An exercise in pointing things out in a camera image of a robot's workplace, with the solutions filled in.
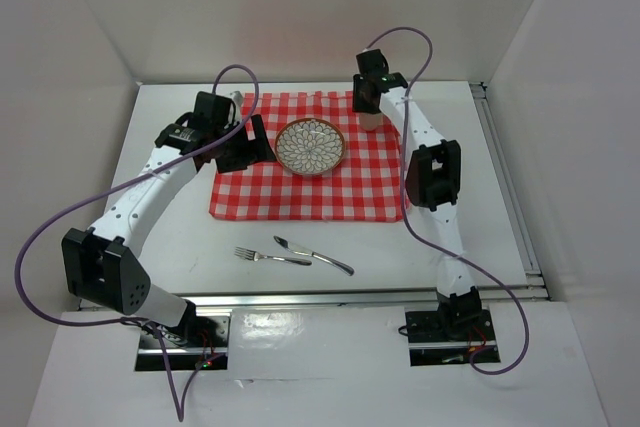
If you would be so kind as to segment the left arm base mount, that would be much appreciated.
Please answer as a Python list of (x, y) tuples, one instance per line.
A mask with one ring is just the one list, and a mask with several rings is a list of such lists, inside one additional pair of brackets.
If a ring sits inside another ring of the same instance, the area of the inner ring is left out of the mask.
[[(125, 325), (140, 328), (135, 370), (163, 371), (161, 342), (152, 328), (140, 321), (129, 320)], [(178, 372), (194, 371), (197, 367), (204, 371), (226, 370), (230, 327), (231, 314), (228, 312), (200, 316), (197, 327), (187, 337), (179, 336), (176, 328), (156, 326), (165, 345), (169, 366)]]

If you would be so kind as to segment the brown paper cup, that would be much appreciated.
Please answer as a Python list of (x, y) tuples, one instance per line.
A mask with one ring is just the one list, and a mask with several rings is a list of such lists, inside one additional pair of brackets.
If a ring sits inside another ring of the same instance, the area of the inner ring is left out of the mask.
[(358, 114), (359, 126), (364, 131), (370, 132), (376, 130), (383, 123), (383, 114), (376, 113), (359, 113)]

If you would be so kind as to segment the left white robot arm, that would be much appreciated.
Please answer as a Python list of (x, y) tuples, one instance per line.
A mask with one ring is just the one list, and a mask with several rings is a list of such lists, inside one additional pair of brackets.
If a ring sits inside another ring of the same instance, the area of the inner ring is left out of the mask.
[(238, 91), (198, 93), (193, 110), (159, 133), (136, 184), (86, 230), (66, 233), (61, 247), (71, 294), (148, 319), (176, 346), (215, 334), (216, 323), (198, 316), (193, 302), (154, 285), (138, 257), (166, 208), (205, 164), (223, 174), (274, 160), (261, 117), (251, 116), (252, 135), (242, 126), (243, 102)]

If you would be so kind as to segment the red white checkered cloth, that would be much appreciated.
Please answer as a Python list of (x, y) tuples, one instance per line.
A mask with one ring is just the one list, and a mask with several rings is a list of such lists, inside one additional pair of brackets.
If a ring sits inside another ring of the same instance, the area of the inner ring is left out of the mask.
[(216, 176), (211, 216), (229, 221), (401, 220), (400, 134), (388, 119), (374, 131), (362, 130), (351, 103), (350, 91), (262, 94), (257, 113), (271, 142), (288, 123), (319, 118), (340, 129), (346, 154), (335, 169), (319, 176), (295, 175), (277, 162)]

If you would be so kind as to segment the silver fork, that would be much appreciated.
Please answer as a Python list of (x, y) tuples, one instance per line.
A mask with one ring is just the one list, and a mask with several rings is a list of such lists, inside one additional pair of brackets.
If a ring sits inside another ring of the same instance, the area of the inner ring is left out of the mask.
[(274, 261), (274, 262), (281, 262), (281, 263), (292, 264), (292, 265), (297, 265), (297, 266), (311, 266), (312, 265), (312, 262), (309, 261), (309, 260), (296, 259), (296, 258), (290, 258), (290, 257), (265, 255), (265, 254), (261, 254), (261, 253), (259, 253), (257, 251), (246, 249), (246, 248), (243, 248), (243, 247), (235, 247), (234, 248), (234, 255), (236, 257), (240, 258), (240, 259), (247, 260), (247, 261), (252, 261), (252, 262)]

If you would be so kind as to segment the silver table knife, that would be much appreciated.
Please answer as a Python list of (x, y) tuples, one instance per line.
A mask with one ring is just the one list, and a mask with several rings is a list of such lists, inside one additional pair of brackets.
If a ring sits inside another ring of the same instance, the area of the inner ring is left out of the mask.
[(339, 269), (341, 272), (343, 272), (344, 274), (348, 275), (348, 276), (354, 276), (355, 275), (355, 270), (353, 267), (345, 264), (344, 262), (338, 261), (336, 259), (333, 259), (331, 257), (328, 257), (324, 254), (320, 254), (312, 249), (303, 247), (299, 244), (296, 244), (294, 242), (288, 241), (282, 237), (279, 236), (274, 236), (274, 240), (275, 242), (280, 245), (281, 247), (283, 247), (284, 249), (286, 249), (289, 252), (292, 252), (294, 254), (297, 255), (302, 255), (302, 256), (307, 256), (307, 257), (311, 257), (314, 259), (317, 259), (319, 261), (325, 262), (327, 264), (332, 265), (333, 267)]

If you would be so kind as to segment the patterned plate brown rim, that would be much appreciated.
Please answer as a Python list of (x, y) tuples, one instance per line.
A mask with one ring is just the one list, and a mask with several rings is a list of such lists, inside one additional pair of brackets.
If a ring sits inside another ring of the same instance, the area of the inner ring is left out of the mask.
[(277, 134), (274, 153), (289, 172), (317, 176), (337, 167), (346, 154), (346, 140), (332, 123), (302, 118), (286, 124)]

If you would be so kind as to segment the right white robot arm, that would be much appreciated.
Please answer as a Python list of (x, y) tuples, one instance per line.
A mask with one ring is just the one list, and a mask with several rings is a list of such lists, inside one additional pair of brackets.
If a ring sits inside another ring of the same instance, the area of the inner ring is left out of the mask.
[(482, 303), (464, 256), (457, 222), (461, 147), (441, 135), (407, 92), (408, 82), (390, 71), (378, 49), (356, 56), (352, 110), (362, 118), (384, 117), (401, 134), (405, 195), (423, 223), (437, 233), (436, 326), (448, 339), (463, 339), (482, 314)]

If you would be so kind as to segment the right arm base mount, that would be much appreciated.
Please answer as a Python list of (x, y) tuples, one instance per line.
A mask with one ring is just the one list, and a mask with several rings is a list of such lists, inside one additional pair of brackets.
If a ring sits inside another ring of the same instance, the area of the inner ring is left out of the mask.
[(405, 324), (397, 329), (408, 341), (412, 367), (499, 363), (500, 354), (492, 317), (487, 309), (460, 333), (446, 333), (435, 311), (407, 311)]

